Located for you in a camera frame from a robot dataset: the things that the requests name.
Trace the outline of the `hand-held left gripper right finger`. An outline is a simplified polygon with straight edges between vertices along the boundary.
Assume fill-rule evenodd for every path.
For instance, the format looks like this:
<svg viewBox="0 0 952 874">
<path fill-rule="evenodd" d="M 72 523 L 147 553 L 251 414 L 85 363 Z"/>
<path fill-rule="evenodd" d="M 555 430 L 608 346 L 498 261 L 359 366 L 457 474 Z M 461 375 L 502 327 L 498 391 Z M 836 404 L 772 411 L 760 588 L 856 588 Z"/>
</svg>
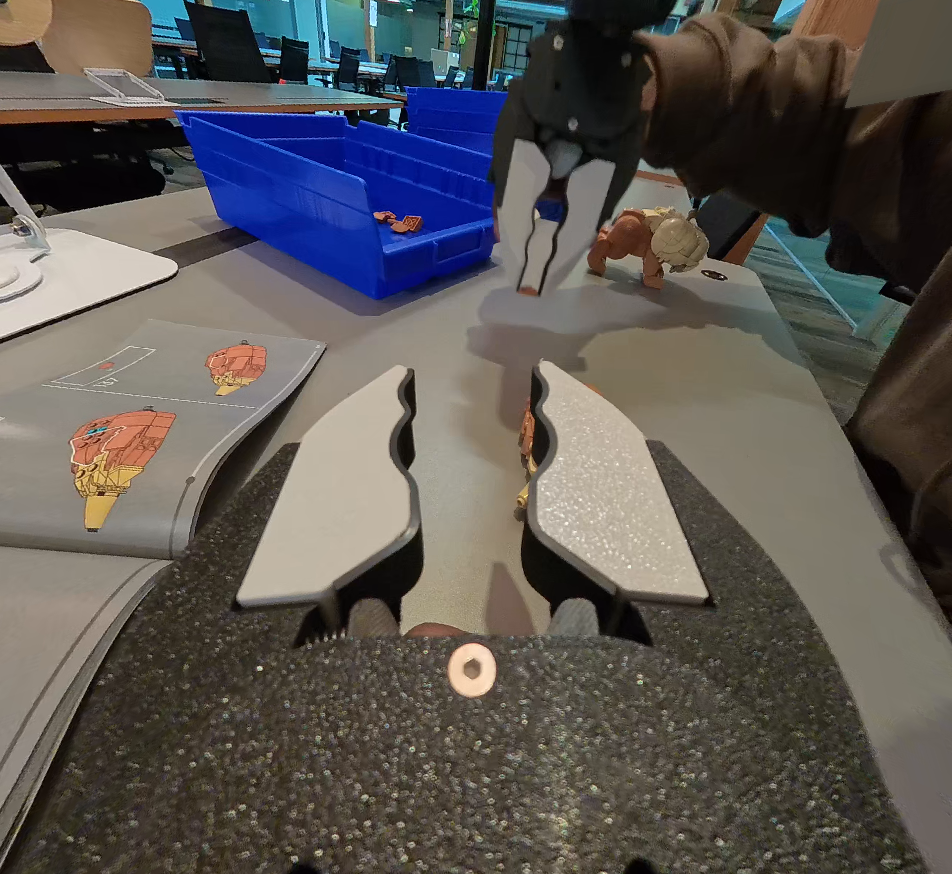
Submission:
<svg viewBox="0 0 952 874">
<path fill-rule="evenodd" d="M 531 372 L 535 416 L 526 530 L 547 558 L 625 602 L 701 606 L 703 574 L 642 431 L 548 360 Z"/>
</svg>

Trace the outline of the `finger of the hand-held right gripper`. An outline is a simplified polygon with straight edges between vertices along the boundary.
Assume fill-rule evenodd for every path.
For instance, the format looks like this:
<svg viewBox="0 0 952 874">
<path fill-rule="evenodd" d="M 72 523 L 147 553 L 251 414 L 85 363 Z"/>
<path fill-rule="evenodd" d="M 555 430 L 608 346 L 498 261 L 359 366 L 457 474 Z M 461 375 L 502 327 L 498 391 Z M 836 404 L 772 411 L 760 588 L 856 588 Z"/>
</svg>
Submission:
<svg viewBox="0 0 952 874">
<path fill-rule="evenodd" d="M 496 218 L 502 264 L 516 290 L 519 285 L 531 285 L 540 291 L 542 247 L 554 232 L 554 224 L 537 218 L 536 206 L 548 185 L 550 171 L 535 142 L 514 142 Z"/>
<path fill-rule="evenodd" d="M 592 159 L 568 175 L 564 216 L 542 247 L 541 295 L 560 285 L 576 262 L 588 253 L 601 227 L 602 208 L 615 169 L 612 162 Z"/>
</svg>

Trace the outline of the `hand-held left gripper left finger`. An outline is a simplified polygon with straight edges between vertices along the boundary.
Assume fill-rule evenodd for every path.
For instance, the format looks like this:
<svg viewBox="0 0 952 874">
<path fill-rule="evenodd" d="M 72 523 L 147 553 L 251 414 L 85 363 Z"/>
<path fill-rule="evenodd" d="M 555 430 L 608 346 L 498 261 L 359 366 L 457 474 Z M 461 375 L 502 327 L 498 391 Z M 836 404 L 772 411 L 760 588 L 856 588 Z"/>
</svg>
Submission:
<svg viewBox="0 0 952 874">
<path fill-rule="evenodd" d="M 394 366 L 303 434 L 238 606 L 343 610 L 346 590 L 387 560 L 407 548 L 422 556 L 416 405 L 414 370 Z"/>
</svg>

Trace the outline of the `orange brick-built toy limb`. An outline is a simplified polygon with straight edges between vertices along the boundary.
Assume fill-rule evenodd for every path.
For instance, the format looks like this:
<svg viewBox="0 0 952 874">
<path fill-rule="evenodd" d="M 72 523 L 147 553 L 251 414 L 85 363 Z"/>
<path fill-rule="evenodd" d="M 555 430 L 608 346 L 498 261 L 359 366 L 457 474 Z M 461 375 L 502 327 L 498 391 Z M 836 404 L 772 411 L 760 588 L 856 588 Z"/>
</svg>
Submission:
<svg viewBox="0 0 952 874">
<path fill-rule="evenodd" d="M 522 418 L 518 439 L 520 459 L 526 473 L 526 483 L 516 497 L 514 517 L 521 523 L 524 523 L 527 519 L 530 499 L 530 484 L 532 477 L 537 470 L 537 464 L 533 456 L 535 426 L 536 420 L 533 411 L 532 398 L 529 396 L 525 404 L 525 411 Z"/>
</svg>

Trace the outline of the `blue plastic bin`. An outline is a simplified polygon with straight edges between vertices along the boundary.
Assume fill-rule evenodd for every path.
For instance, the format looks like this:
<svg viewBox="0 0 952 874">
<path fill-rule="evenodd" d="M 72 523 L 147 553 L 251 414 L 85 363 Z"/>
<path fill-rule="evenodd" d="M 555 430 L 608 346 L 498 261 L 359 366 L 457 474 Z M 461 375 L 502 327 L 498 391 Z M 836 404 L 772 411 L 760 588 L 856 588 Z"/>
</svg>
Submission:
<svg viewBox="0 0 952 874">
<path fill-rule="evenodd" d="M 409 131 L 490 156 L 507 92 L 445 87 L 407 89 Z"/>
<path fill-rule="evenodd" d="M 179 110 L 216 212 L 375 300 L 487 261 L 489 158 L 329 114 Z M 394 233 L 376 211 L 423 219 Z"/>
</svg>

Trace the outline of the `person's right forearm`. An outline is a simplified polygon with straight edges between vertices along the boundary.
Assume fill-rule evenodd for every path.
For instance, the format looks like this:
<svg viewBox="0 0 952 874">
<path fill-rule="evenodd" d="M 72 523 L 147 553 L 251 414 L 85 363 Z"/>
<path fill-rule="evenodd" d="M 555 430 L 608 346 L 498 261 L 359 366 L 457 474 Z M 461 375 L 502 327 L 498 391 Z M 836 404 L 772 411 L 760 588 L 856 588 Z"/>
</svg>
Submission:
<svg viewBox="0 0 952 874">
<path fill-rule="evenodd" d="M 638 39 L 656 88 L 650 166 L 798 236 L 828 234 L 839 272 L 950 299 L 949 92 L 850 108 L 859 50 L 832 36 L 772 43 L 722 14 Z"/>
</svg>

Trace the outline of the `grey desk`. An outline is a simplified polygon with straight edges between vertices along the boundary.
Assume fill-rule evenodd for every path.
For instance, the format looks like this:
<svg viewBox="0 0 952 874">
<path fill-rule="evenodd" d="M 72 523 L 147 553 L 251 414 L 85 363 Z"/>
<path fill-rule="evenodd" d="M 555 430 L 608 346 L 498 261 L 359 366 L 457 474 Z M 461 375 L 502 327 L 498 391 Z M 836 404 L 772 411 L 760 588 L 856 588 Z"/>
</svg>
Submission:
<svg viewBox="0 0 952 874">
<path fill-rule="evenodd" d="M 146 320 L 320 340 L 316 371 L 223 466 L 211 516 L 350 392 L 416 372 L 424 567 L 406 626 L 540 630 L 513 502 L 530 369 L 548 359 L 663 441 L 767 551 L 822 630 L 880 768 L 933 872 L 950 872 L 950 638 L 757 275 L 713 265 L 642 290 L 620 266 L 576 271 L 540 302 L 499 265 L 376 301 L 238 230 L 208 190 L 51 218 L 182 259 L 172 280 L 2 344 L 2 392 L 75 368 Z"/>
</svg>

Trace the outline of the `long wood-edged desk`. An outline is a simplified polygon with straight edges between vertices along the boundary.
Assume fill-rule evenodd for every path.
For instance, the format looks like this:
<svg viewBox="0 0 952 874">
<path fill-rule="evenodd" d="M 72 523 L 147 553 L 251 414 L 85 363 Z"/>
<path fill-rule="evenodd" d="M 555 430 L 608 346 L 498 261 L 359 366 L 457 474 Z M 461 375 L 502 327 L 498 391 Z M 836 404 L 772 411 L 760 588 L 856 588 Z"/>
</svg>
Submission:
<svg viewBox="0 0 952 874">
<path fill-rule="evenodd" d="M 100 92 L 82 76 L 35 72 L 1 74 L 1 124 L 126 122 L 173 119 L 178 109 L 252 113 L 305 113 L 393 109 L 396 101 L 334 87 L 149 79 L 165 97 L 161 103 L 129 106 L 93 99 Z"/>
</svg>

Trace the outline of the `brick-built toy figure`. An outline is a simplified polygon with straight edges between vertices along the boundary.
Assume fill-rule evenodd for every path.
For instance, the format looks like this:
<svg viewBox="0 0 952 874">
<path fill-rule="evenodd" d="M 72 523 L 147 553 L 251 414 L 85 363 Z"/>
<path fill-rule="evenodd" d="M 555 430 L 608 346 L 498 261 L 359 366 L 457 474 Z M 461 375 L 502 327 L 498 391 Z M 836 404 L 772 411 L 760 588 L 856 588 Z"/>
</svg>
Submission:
<svg viewBox="0 0 952 874">
<path fill-rule="evenodd" d="M 708 257 L 708 250 L 708 238 L 694 213 L 684 216 L 673 207 L 627 208 L 600 229 L 588 267 L 602 276 L 609 260 L 637 257 L 642 260 L 643 284 L 660 290 L 666 266 L 672 274 L 691 271 Z"/>
</svg>

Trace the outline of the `grey instruction booklet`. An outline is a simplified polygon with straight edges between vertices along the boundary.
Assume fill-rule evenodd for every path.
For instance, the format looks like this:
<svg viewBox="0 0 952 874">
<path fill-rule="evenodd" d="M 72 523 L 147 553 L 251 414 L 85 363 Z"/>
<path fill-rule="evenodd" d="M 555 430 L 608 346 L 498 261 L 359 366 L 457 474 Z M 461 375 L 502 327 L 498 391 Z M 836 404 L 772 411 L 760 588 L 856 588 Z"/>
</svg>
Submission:
<svg viewBox="0 0 952 874">
<path fill-rule="evenodd" d="M 2 812 L 96 646 L 181 559 L 208 486 L 323 342 L 149 320 L 84 368 L 2 397 Z"/>
</svg>

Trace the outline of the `black office chair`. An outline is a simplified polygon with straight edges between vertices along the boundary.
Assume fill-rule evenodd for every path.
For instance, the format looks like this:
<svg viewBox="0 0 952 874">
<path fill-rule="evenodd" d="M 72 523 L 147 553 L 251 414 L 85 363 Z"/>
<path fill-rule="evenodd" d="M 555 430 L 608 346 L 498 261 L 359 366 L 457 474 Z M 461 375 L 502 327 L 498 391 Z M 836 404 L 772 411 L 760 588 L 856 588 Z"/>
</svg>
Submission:
<svg viewBox="0 0 952 874">
<path fill-rule="evenodd" d="M 271 73 L 244 9 L 230 10 L 184 1 L 208 79 L 268 84 Z"/>
</svg>

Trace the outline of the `clear stand with round foot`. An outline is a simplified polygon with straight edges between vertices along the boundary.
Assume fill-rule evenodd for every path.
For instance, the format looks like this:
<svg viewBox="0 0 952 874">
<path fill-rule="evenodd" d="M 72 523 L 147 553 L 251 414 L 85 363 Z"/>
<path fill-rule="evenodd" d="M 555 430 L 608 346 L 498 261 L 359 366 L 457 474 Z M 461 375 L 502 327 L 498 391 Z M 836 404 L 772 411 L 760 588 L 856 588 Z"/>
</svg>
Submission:
<svg viewBox="0 0 952 874">
<path fill-rule="evenodd" d="M 41 284 L 39 262 L 52 253 L 52 248 L 45 226 L 3 168 L 1 192 L 14 213 L 1 235 L 1 301 L 6 302 Z"/>
</svg>

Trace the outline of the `clear acrylic stand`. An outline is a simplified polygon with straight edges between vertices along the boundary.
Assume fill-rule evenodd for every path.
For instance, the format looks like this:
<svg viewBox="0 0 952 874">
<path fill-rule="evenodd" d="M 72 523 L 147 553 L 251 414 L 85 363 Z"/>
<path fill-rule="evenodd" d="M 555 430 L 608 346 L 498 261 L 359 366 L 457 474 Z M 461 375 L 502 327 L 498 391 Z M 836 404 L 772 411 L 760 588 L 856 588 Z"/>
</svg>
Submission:
<svg viewBox="0 0 952 874">
<path fill-rule="evenodd" d="M 160 106 L 166 97 L 142 78 L 117 68 L 84 68 L 83 76 L 97 92 L 90 99 L 112 106 Z"/>
</svg>

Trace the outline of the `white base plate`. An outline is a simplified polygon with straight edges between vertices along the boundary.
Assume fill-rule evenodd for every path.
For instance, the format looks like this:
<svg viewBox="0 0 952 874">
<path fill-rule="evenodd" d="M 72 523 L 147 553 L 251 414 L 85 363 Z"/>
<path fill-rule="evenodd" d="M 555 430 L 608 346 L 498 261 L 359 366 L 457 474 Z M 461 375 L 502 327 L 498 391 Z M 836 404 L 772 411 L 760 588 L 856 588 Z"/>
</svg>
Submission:
<svg viewBox="0 0 952 874">
<path fill-rule="evenodd" d="M 1 301 L 1 340 L 158 285 L 176 276 L 171 259 L 74 229 L 47 233 L 52 253 L 39 262 L 40 285 Z"/>
</svg>

